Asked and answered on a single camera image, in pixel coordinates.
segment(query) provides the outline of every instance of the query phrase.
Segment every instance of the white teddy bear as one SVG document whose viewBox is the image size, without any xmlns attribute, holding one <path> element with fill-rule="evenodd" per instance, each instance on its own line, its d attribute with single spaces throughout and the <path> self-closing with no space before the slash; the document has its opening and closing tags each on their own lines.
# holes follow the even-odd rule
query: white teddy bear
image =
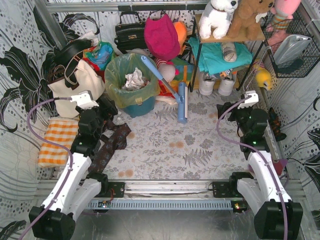
<svg viewBox="0 0 320 240">
<path fill-rule="evenodd" d="M 210 38 L 211 27 L 215 28 L 212 34 L 215 39 L 226 36 L 237 7 L 238 0 L 210 0 L 199 22 L 201 39 Z"/>
</svg>

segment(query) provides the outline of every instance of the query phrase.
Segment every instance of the crumpled paper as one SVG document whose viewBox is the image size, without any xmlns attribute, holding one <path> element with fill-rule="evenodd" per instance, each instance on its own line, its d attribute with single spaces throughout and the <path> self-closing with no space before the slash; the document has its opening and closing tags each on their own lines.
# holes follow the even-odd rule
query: crumpled paper
<svg viewBox="0 0 320 240">
<path fill-rule="evenodd" d="M 126 74 L 126 83 L 122 87 L 123 90 L 133 91 L 143 88 L 147 85 L 146 78 L 142 76 L 142 72 L 136 67 L 134 72 L 131 74 Z"/>
</svg>

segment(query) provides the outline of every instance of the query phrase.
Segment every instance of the teal towel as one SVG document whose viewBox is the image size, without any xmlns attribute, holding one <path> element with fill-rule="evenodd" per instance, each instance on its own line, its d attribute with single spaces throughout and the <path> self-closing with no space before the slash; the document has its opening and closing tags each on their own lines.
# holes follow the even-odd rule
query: teal towel
<svg viewBox="0 0 320 240">
<path fill-rule="evenodd" d="M 194 37 L 190 37 L 189 44 L 191 45 L 194 57 L 197 58 L 199 41 Z M 221 44 L 219 42 L 203 43 L 201 55 L 199 59 L 199 69 L 201 72 L 218 74 L 225 70 L 234 69 L 251 63 L 253 57 L 247 47 L 241 43 L 234 43 L 236 51 L 236 61 L 226 62 L 224 60 Z"/>
</svg>

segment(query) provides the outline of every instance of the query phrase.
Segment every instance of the mop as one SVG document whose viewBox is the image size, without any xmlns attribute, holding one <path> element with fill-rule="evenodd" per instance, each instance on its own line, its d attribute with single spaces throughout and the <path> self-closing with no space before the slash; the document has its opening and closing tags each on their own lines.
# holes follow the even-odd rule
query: mop
<svg viewBox="0 0 320 240">
<path fill-rule="evenodd" d="M 149 61 L 146 56 L 141 56 L 142 62 L 151 70 L 151 72 L 163 82 L 167 89 L 172 93 L 178 103 L 178 122 L 186 124 L 188 121 L 188 87 L 185 82 L 178 85 L 178 93 L 164 79 L 158 69 Z"/>
</svg>

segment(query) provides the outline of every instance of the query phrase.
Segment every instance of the blue mop handle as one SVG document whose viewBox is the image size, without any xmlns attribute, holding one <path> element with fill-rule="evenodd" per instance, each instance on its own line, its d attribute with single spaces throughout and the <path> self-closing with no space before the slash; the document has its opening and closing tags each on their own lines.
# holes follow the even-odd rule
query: blue mop handle
<svg viewBox="0 0 320 240">
<path fill-rule="evenodd" d="M 172 93 L 172 95 L 176 99 L 176 102 L 178 104 L 182 103 L 181 96 L 179 96 L 179 94 L 170 86 L 170 84 L 164 79 L 164 77 L 161 75 L 161 73 L 158 71 L 158 69 L 150 62 L 150 60 L 146 56 L 143 55 L 143 56 L 141 56 L 141 61 L 169 89 L 169 91 Z"/>
</svg>

